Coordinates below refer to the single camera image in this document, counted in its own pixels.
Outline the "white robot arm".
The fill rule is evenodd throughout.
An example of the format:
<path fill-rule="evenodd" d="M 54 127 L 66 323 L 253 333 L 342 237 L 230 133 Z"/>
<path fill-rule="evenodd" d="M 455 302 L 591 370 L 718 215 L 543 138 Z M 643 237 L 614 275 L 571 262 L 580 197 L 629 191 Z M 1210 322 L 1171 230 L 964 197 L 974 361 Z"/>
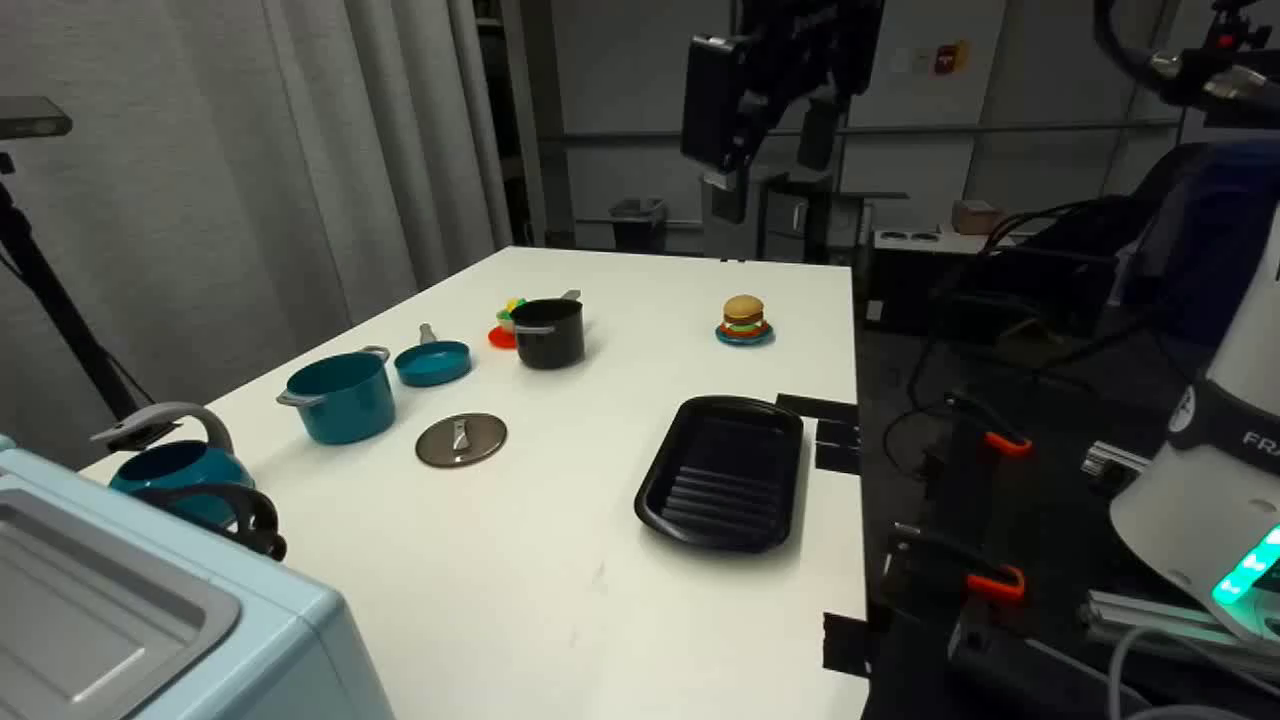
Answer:
<path fill-rule="evenodd" d="M 734 191 L 796 99 L 815 122 L 871 82 L 863 20 L 688 39 L 678 153 Z M 1111 531 L 1244 646 L 1277 646 L 1280 592 L 1280 197 L 1215 191 L 1171 257 L 1180 298 L 1210 322 L 1215 357 L 1180 392 L 1160 453 L 1109 506 Z"/>

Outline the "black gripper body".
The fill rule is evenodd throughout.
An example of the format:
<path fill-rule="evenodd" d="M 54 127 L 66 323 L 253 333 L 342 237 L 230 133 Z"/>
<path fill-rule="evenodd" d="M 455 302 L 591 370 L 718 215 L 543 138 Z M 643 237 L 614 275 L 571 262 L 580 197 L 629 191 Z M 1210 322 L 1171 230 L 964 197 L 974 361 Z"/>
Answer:
<path fill-rule="evenodd" d="M 713 215 L 747 215 L 747 163 L 788 110 L 788 45 L 768 38 L 691 38 L 678 153 L 703 169 Z"/>

